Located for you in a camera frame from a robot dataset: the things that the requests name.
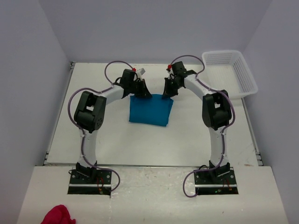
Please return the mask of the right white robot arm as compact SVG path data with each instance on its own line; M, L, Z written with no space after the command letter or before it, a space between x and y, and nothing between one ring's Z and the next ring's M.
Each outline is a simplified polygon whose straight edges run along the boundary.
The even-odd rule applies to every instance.
M167 67L169 76L165 78L163 99L178 95L180 88L192 91L202 100L202 120L209 129L211 157L208 177L213 183L220 183L230 171L226 151L226 133L235 114L226 90L215 90L198 79L198 74L187 70L182 62Z

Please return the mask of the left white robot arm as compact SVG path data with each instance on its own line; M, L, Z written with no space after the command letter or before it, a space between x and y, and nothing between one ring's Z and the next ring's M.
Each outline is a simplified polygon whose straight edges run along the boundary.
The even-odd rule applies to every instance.
M125 69L106 91L85 88L82 91L73 121L80 129L81 150L76 164L76 171L86 183L93 183L97 178L96 139L101 128L106 106L130 94L137 98L152 98L142 75L145 69Z

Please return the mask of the blue t shirt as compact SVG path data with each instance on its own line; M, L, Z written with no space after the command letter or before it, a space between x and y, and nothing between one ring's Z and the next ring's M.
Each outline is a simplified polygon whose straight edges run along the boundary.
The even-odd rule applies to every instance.
M152 98L130 97L129 122L166 127L173 106L171 98L162 99L161 94Z

